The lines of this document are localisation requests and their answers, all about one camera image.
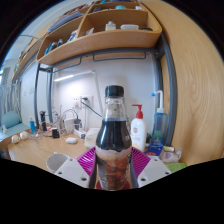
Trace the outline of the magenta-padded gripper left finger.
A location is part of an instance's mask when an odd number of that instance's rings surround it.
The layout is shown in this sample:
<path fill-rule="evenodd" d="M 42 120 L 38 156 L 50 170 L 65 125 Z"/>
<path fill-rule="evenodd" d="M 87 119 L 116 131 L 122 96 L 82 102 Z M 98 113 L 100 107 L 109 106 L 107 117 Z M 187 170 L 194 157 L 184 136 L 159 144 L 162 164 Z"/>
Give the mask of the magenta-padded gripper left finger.
<path fill-rule="evenodd" d="M 68 158 L 55 174 L 83 188 L 93 189 L 97 174 L 95 149 L 89 149 L 77 159 Z"/>

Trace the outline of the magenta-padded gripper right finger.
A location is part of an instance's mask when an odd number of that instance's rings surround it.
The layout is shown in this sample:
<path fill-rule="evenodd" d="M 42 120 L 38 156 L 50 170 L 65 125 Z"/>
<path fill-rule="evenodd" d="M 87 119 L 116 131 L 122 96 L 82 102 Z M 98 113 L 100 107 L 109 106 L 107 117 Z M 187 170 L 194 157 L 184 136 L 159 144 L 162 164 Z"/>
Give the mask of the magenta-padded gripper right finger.
<path fill-rule="evenodd" d="M 170 174 L 157 156 L 149 157 L 136 148 L 132 149 L 130 175 L 133 188 L 141 188 Z"/>

